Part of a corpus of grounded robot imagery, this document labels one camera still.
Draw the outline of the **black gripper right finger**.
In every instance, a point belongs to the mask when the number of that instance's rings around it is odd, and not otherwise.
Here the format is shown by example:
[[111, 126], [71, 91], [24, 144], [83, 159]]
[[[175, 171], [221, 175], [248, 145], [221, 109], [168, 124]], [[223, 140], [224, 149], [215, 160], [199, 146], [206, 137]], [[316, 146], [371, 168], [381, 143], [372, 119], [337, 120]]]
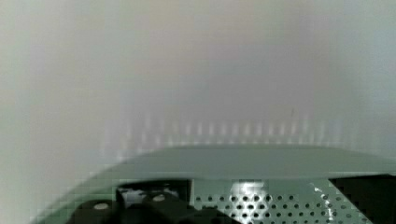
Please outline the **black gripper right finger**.
[[330, 178], [329, 181], [373, 224], [395, 224], [394, 175]]

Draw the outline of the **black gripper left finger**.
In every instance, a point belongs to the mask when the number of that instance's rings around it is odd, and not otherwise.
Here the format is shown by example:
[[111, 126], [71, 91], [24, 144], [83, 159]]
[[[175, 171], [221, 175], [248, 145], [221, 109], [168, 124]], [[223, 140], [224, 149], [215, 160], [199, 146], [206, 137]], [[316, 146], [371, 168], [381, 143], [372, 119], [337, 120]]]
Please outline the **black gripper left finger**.
[[242, 224], [215, 207], [193, 207], [191, 189], [190, 179], [119, 185], [115, 200], [81, 203], [66, 224]]

